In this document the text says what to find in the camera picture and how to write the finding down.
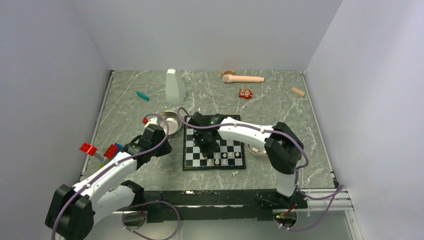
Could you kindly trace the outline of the black and white chessboard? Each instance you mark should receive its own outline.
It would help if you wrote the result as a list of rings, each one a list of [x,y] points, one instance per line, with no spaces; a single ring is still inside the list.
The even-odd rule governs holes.
[[[183,171],[244,170],[246,168],[245,148],[242,142],[218,139],[216,141],[218,148],[213,154],[205,157],[198,144],[194,142],[196,130],[185,125],[183,132]]]

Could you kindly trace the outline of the steel bowl with chess pieces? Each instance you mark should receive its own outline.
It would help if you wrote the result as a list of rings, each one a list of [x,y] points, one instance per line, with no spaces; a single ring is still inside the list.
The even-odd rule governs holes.
[[[263,146],[254,146],[251,144],[247,144],[248,150],[255,156],[259,157],[267,157],[267,151]]]

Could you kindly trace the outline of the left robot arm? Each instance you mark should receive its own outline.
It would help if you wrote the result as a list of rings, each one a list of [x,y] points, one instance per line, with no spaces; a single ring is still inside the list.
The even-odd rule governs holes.
[[[171,153],[166,119],[156,113],[145,117],[145,128],[112,159],[90,177],[68,186],[59,186],[52,197],[45,225],[53,240],[83,240],[93,226],[116,210],[139,209],[144,203],[144,189],[133,181],[113,185],[137,171],[152,157]]]

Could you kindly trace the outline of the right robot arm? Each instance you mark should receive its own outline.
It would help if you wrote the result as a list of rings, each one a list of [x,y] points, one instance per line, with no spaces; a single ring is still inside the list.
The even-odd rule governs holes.
[[[195,112],[183,123],[195,130],[194,141],[203,154],[218,149],[217,140],[237,141],[266,151],[276,177],[276,203],[287,208],[295,201],[297,171],[301,158],[307,159],[303,143],[284,122],[257,125],[236,120],[223,114],[206,116]]]

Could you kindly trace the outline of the empty steel bowl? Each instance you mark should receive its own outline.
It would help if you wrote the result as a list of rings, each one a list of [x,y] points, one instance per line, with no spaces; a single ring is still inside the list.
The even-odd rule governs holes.
[[[182,127],[182,122],[175,111],[171,111],[171,110],[164,111],[164,112],[161,112],[160,115],[162,116],[163,119],[166,120],[168,124],[169,136],[175,135],[176,133],[179,132],[179,130]]]

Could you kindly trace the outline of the red and blue lego bricks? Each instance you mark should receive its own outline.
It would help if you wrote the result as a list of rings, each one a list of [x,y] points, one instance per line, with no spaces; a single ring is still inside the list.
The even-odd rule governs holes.
[[[103,157],[107,160],[112,160],[122,149],[122,145],[118,143],[111,144],[104,152]]]

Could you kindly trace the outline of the teal plastic block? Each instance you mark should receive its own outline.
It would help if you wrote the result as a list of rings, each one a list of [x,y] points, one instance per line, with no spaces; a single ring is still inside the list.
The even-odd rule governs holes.
[[[137,95],[138,97],[142,98],[142,99],[143,99],[143,100],[145,100],[145,101],[149,101],[149,100],[150,100],[150,98],[149,98],[147,95],[145,95],[144,93],[142,93],[142,92],[140,92],[140,91],[137,91],[137,92],[136,92],[136,95]]]

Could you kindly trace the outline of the grey plastic bottle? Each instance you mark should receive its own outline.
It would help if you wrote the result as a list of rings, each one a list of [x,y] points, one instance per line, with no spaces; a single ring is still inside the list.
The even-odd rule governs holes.
[[[185,100],[187,89],[181,80],[181,76],[173,68],[167,70],[165,97],[170,105],[180,106]]]

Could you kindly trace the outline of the red owl toy block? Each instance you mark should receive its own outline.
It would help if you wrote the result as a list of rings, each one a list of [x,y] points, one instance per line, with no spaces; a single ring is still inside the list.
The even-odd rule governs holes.
[[[253,92],[249,89],[240,88],[238,97],[244,99],[251,99],[253,97]]]

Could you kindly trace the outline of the red lego brick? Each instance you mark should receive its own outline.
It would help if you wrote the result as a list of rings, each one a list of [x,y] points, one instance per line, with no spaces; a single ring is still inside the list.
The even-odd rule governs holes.
[[[84,142],[80,148],[80,151],[86,153],[89,156],[93,156],[97,152],[97,148],[89,143]]]

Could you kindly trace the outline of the beige toy microphone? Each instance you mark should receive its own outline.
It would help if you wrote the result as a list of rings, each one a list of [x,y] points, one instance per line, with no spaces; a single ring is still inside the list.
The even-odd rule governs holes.
[[[265,78],[260,76],[245,76],[245,75],[232,75],[224,74],[222,81],[224,83],[262,83]]]

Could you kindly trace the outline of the round wooden disc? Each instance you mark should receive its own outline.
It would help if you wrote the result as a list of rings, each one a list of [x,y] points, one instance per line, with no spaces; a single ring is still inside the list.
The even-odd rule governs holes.
[[[235,75],[236,71],[234,69],[222,70],[221,75]]]

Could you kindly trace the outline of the small wooden block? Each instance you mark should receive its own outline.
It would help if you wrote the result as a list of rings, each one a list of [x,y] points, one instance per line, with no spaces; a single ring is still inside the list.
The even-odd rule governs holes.
[[[302,91],[302,90],[300,90],[300,89],[298,89],[296,87],[292,87],[291,88],[291,91],[293,93],[295,93],[296,95],[300,96],[300,97],[304,97],[306,95],[306,93],[304,91]]]

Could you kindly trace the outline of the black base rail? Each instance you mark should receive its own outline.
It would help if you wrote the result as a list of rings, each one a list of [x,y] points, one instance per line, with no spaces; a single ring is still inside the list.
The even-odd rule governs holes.
[[[305,210],[308,203],[298,192],[285,197],[275,189],[163,190],[144,192],[123,211],[146,213],[148,223],[192,220],[256,219],[271,221],[275,215]]]

